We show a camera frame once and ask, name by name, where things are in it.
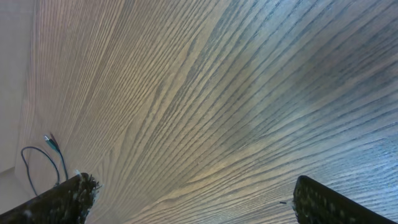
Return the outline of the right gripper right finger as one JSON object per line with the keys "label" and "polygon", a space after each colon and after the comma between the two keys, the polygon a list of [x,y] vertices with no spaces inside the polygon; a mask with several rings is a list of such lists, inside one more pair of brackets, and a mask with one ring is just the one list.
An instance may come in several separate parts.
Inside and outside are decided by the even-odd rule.
{"label": "right gripper right finger", "polygon": [[306,175],[296,181],[292,208],[299,224],[395,224]]}

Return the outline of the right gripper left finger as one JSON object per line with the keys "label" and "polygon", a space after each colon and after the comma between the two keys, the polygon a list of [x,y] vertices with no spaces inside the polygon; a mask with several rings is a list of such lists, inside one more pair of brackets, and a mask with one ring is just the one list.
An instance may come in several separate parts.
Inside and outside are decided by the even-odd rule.
{"label": "right gripper left finger", "polygon": [[78,174],[3,214],[3,224],[84,224],[99,192],[99,182]]}

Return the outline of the black cable silver plugs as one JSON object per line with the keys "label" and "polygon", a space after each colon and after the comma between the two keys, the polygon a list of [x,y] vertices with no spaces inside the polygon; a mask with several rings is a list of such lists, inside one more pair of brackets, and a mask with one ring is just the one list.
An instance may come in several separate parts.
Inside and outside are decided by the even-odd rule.
{"label": "black cable silver plugs", "polygon": [[[49,135],[45,134],[44,135],[44,141],[45,141],[46,145],[48,145],[51,148],[51,150],[53,150],[58,155],[58,157],[60,159],[60,162],[61,162],[61,165],[62,165],[63,173],[64,173],[64,176],[65,176],[65,180],[68,180],[69,179],[69,173],[67,171],[65,158],[64,158],[64,156],[63,156],[63,154],[61,152],[60,146],[59,146],[57,140],[55,139],[54,135],[52,133],[50,133]],[[26,151],[38,152],[39,154],[44,156],[46,158],[46,160],[48,160],[50,162],[50,164],[52,165],[52,167],[53,167],[53,169],[55,171],[56,181],[55,181],[54,186],[56,187],[56,186],[61,184],[60,170],[59,170],[58,166],[56,165],[55,161],[52,159],[52,157],[45,150],[42,150],[41,148],[35,147],[35,146],[23,147],[21,149],[21,151],[20,151],[20,156],[21,156],[22,162],[23,162],[23,164],[25,166],[27,180],[28,180],[29,185],[30,185],[30,187],[31,187],[31,189],[32,189],[32,191],[33,191],[35,196],[38,196],[39,193],[36,190],[35,185],[34,185],[34,183],[32,181],[32,177],[31,177],[31,174],[30,174],[29,163],[28,163],[27,158],[25,157],[25,152]]]}

